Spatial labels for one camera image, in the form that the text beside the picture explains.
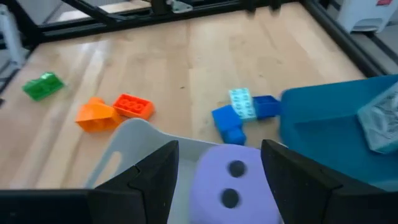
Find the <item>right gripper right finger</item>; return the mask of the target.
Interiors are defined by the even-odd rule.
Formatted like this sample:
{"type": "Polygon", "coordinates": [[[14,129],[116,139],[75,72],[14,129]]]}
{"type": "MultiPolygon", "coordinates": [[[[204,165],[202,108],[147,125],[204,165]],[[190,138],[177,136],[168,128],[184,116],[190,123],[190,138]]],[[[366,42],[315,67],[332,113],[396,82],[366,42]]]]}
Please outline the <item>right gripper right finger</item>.
{"type": "Polygon", "coordinates": [[[397,192],[387,192],[265,139],[261,160],[285,223],[397,223],[397,192]]]}

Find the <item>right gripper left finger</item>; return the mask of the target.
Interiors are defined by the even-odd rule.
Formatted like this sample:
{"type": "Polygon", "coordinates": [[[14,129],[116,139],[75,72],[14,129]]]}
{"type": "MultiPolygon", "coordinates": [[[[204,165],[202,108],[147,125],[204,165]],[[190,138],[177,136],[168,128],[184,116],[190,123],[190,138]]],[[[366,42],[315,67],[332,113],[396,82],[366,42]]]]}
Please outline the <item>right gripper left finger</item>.
{"type": "Polygon", "coordinates": [[[178,176],[173,140],[94,189],[1,191],[1,223],[167,223],[178,176]]]}

